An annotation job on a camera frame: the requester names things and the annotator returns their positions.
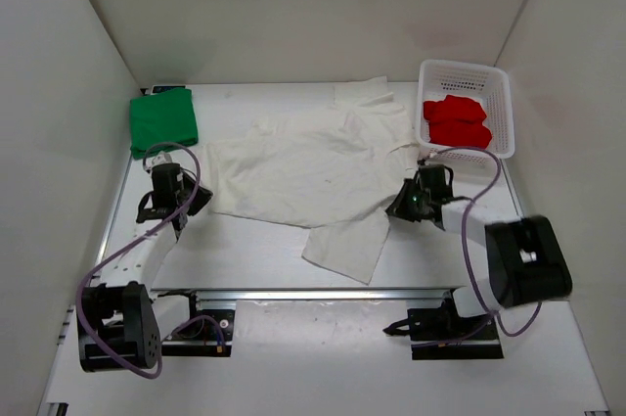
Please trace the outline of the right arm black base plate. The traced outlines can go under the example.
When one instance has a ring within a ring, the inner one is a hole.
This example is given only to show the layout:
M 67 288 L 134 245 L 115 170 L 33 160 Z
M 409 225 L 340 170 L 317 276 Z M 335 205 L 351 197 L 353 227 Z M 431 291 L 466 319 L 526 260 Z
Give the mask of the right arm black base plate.
M 409 308 L 407 317 L 382 330 L 389 337 L 408 337 L 414 361 L 499 360 L 504 358 L 490 315 L 459 317 L 438 308 Z

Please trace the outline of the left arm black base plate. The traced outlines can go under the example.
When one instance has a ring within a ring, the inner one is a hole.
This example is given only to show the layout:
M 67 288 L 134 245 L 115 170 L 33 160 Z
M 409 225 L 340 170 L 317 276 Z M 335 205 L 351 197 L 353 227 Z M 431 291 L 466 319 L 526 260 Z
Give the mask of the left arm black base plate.
M 236 303 L 234 301 L 199 301 L 191 317 L 205 316 L 182 331 L 168 337 L 162 345 L 167 357 L 231 356 L 235 332 Z

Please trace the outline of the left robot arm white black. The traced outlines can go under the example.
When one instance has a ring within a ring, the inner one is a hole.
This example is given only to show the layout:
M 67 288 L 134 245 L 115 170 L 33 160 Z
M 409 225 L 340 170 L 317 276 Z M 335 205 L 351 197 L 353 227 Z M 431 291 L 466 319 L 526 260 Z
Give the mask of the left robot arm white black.
M 162 365 L 162 339 L 176 330 L 201 333 L 205 315 L 187 293 L 151 298 L 165 258 L 178 244 L 188 218 L 212 198 L 179 163 L 164 158 L 149 169 L 152 190 L 138 205 L 135 237 L 100 273 L 98 284 L 79 293 L 79 362 L 85 372 L 135 368 L 153 379 Z

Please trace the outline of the green t shirt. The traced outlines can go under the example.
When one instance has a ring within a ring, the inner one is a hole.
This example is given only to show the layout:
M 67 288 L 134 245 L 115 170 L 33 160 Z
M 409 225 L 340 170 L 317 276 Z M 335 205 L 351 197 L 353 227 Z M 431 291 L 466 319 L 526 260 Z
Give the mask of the green t shirt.
M 176 87 L 132 99 L 129 124 L 134 160 L 141 159 L 158 143 L 174 142 L 190 147 L 199 142 L 192 91 L 188 88 Z

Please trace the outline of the white t shirt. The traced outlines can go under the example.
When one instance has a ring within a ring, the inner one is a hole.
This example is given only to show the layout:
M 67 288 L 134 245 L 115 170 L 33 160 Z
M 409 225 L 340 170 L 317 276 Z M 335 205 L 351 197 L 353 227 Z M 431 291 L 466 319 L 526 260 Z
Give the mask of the white t shirt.
M 216 213 L 306 228 L 301 256 L 363 284 L 385 244 L 385 212 L 415 171 L 418 143 L 386 77 L 338 83 L 322 109 L 261 117 L 199 152 Z

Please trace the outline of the red t shirt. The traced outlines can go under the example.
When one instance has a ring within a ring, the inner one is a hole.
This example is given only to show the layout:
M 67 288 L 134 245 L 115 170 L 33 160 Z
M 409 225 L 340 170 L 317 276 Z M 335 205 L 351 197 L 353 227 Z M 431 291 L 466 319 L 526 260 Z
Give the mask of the red t shirt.
M 486 149 L 492 132 L 485 126 L 487 114 L 472 98 L 447 95 L 423 102 L 429 142 L 450 147 Z

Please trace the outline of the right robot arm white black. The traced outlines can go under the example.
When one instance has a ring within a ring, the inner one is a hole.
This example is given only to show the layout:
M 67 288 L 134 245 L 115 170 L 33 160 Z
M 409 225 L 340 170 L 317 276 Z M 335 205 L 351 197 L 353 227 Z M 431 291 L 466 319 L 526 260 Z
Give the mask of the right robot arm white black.
M 391 217 L 428 221 L 460 236 L 470 284 L 450 293 L 452 304 L 439 313 L 442 331 L 459 338 L 476 316 L 568 298 L 573 281 L 550 220 L 504 216 L 478 197 L 456 196 L 453 179 L 447 166 L 422 165 L 386 209 Z

